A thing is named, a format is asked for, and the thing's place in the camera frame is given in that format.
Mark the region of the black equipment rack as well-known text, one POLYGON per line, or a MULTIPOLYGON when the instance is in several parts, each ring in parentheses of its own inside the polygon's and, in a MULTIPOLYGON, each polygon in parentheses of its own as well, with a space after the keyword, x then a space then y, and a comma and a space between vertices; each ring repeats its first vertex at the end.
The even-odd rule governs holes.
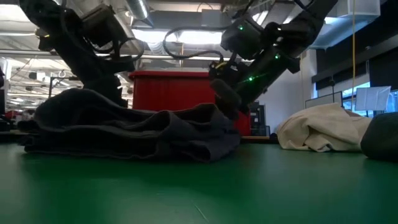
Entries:
POLYGON ((265 106, 255 101, 250 106, 251 135, 270 136, 270 126, 266 124, 265 106))

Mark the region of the light wooden desk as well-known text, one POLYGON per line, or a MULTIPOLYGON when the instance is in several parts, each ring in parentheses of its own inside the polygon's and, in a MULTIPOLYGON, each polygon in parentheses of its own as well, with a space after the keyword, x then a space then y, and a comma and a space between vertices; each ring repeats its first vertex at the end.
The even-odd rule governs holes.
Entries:
POLYGON ((267 136, 242 136, 241 144, 278 144, 277 138, 267 136))

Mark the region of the grey partition panel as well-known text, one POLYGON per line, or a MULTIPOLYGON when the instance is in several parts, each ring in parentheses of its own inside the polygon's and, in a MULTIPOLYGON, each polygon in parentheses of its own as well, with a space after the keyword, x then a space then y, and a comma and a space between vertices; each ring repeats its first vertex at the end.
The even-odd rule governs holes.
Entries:
POLYGON ((329 95, 321 96, 305 102, 305 109, 319 105, 326 105, 331 103, 338 103, 340 107, 343 106, 343 94, 341 91, 331 93, 329 95))

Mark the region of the white board by window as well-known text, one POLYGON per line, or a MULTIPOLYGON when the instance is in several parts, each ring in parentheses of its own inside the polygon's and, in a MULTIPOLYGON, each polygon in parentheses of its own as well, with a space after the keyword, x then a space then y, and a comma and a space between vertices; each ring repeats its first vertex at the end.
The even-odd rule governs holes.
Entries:
POLYGON ((356 90, 356 111, 384 111, 391 92, 391 86, 358 88, 356 90))

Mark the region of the dark green button shirt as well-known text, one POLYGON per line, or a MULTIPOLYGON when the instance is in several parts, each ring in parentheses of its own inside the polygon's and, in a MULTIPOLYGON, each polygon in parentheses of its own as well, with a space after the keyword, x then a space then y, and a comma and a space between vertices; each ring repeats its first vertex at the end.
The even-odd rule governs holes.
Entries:
POLYGON ((360 145, 370 159, 398 163, 398 112, 373 117, 360 145))

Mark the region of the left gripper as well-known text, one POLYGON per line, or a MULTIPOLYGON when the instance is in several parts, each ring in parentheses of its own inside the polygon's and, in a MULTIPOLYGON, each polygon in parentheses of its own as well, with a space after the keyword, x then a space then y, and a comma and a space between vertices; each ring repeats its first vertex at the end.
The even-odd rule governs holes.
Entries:
POLYGON ((119 72, 135 70, 136 58, 121 55, 122 46, 133 37, 115 31, 104 34, 81 29, 59 29, 52 32, 52 48, 83 83, 83 88, 93 90, 122 107, 119 72))

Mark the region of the red plastic laundry bin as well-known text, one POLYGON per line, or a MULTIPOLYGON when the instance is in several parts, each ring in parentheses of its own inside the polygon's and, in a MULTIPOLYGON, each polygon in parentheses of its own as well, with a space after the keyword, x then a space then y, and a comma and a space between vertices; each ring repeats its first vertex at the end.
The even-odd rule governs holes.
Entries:
POLYGON ((216 102, 208 72, 138 70, 129 78, 134 82, 135 110, 177 111, 216 102))

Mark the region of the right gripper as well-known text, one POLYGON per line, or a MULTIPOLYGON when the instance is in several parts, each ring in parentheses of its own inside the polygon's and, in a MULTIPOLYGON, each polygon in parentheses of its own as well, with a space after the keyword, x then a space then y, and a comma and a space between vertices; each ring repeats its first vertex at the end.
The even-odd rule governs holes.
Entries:
POLYGON ((230 120, 247 108, 286 70, 300 70, 301 22, 271 22, 261 27, 254 21, 236 21, 226 27, 221 47, 232 53, 209 65, 215 105, 230 120))

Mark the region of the long ceiling light strip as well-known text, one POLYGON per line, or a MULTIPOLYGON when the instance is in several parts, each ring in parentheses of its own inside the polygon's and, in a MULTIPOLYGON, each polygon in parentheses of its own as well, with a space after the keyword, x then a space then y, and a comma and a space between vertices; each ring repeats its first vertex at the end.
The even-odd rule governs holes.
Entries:
MULTIPOLYGON (((52 59, 58 60, 61 57, 56 52, 45 52, 36 50, 13 50, 13 49, 0 49, 1 57, 12 57, 12 58, 42 58, 42 59, 52 59)), ((151 59, 151 60, 173 60, 169 55, 143 55, 141 59, 151 59)), ((203 57, 197 56, 188 58, 188 60, 195 61, 215 61, 218 57, 203 57)))

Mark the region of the black metal frame stand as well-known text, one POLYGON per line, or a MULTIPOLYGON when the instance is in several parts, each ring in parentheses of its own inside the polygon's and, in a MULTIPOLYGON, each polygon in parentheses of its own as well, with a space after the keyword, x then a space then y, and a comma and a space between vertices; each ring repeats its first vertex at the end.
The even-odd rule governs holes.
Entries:
POLYGON ((53 88, 55 86, 57 86, 60 82, 64 81, 64 80, 80 81, 80 79, 78 77, 76 77, 76 76, 72 76, 72 77, 50 77, 49 91, 48 91, 48 97, 49 98, 52 96, 53 88))

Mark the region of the cream folded garment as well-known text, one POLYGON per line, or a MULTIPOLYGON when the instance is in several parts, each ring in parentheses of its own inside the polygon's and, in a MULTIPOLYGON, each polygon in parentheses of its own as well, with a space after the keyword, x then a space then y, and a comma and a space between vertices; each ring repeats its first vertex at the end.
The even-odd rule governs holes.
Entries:
POLYGON ((371 118, 337 103, 299 111, 280 123, 276 135, 282 149, 315 152, 360 152, 371 118))

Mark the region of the dark grey garment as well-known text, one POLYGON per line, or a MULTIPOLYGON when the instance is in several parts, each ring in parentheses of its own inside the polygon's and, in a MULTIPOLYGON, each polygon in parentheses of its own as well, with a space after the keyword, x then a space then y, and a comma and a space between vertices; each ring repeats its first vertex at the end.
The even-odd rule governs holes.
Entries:
POLYGON ((180 111, 132 110, 87 89, 49 98, 17 127, 27 133, 22 142, 26 152, 115 159, 213 162, 241 141, 233 122, 214 104, 180 111))

